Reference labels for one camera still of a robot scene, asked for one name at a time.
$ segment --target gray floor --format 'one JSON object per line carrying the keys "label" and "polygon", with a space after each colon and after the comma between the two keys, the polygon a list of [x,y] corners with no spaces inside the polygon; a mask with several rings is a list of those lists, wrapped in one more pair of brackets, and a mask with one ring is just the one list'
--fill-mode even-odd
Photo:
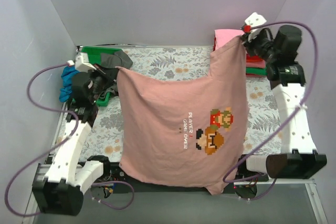
{"label": "gray floor", "polygon": [[[259,185],[259,192],[268,185]],[[109,202],[124,205],[129,194],[110,196]],[[277,184],[261,200],[250,203],[236,196],[208,193],[137,193],[126,210],[115,211],[86,197],[76,217],[41,215],[34,224],[84,223],[317,223],[304,184]]]}

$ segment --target pink t-shirt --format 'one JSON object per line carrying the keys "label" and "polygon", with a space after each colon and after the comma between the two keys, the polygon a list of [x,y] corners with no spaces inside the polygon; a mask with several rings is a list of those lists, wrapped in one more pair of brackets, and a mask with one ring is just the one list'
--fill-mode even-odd
{"label": "pink t-shirt", "polygon": [[161,81],[119,68],[120,167],[128,175],[223,191],[223,176],[241,156],[247,130],[246,52],[235,37],[210,59],[208,75],[189,81]]}

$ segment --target white bracket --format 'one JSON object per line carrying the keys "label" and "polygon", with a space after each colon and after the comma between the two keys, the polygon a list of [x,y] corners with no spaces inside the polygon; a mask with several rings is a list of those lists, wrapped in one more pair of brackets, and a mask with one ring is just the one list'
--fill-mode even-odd
{"label": "white bracket", "polygon": [[104,165],[99,161],[86,161],[84,167],[75,176],[75,186],[80,186],[80,191],[85,192],[104,173]]}
{"label": "white bracket", "polygon": [[[248,26],[251,26],[251,27],[261,26],[264,23],[266,23],[266,19],[258,13],[252,13],[245,20],[245,24],[248,25]],[[251,33],[248,36],[248,41],[251,41],[252,39],[254,39],[259,34],[259,31],[260,31],[260,29],[251,30]]]}
{"label": "white bracket", "polygon": [[267,155],[252,155],[246,159],[246,168],[252,172],[267,173]]}
{"label": "white bracket", "polygon": [[[74,129],[75,124],[76,120],[71,120],[69,123],[66,123],[63,140]],[[64,179],[66,184],[76,186],[75,172],[79,155],[90,132],[90,124],[87,122],[82,123],[80,120],[76,132],[71,139],[60,146],[50,169],[44,175],[44,178],[47,179],[48,182],[59,183],[62,179]]]}
{"label": "white bracket", "polygon": [[76,56],[75,69],[79,72],[88,72],[89,70],[96,70],[96,68],[89,62],[89,56],[86,52],[79,52]]}
{"label": "white bracket", "polygon": [[[289,83],[286,87],[277,85],[272,91],[278,104],[281,123],[293,113],[299,105],[305,87],[299,83]],[[307,120],[307,107],[304,105],[296,116],[283,128],[281,153],[292,153],[297,149],[300,154],[312,154],[316,146],[311,138]]]}

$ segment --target white clip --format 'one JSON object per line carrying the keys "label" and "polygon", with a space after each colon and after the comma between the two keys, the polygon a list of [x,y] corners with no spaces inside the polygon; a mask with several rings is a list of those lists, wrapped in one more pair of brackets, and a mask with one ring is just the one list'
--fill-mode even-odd
{"label": "white clip", "polygon": [[[252,13],[245,20],[245,24],[248,26],[251,26],[252,28],[255,26],[263,25],[264,23],[266,23],[265,18],[257,13]],[[252,29],[248,36],[248,41],[251,41],[252,39],[254,39],[259,34],[259,31],[260,29]]]}
{"label": "white clip", "polygon": [[301,109],[301,110],[307,110],[308,109],[308,107],[305,104],[303,104],[303,105],[298,104],[298,105],[296,105],[296,107]]}
{"label": "white clip", "polygon": [[71,138],[72,138],[72,136],[71,135],[67,135],[64,139],[68,139],[68,140],[70,140]]}
{"label": "white clip", "polygon": [[96,67],[89,62],[89,56],[86,52],[79,52],[75,59],[75,69],[87,73],[89,70],[96,70]]}
{"label": "white clip", "polygon": [[68,61],[67,61],[67,64],[68,64],[69,67],[75,65],[75,63],[74,63],[73,60],[68,60]]}

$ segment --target green box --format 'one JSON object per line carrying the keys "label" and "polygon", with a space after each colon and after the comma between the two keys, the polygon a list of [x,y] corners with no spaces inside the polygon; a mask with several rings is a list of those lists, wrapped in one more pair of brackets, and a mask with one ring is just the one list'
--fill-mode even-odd
{"label": "green box", "polygon": [[257,74],[259,76],[266,76],[266,68],[246,68],[246,73]]}
{"label": "green box", "polygon": [[106,107],[106,106],[109,104],[110,97],[111,97],[111,93],[108,92],[108,93],[105,95],[105,98],[104,98],[104,99],[99,98],[99,99],[97,100],[96,105],[99,106],[99,107]]}
{"label": "green box", "polygon": [[89,62],[93,64],[101,64],[100,54],[103,52],[105,54],[114,54],[116,51],[120,51],[118,48],[107,48],[107,47],[83,47],[82,52],[86,52],[89,56]]}

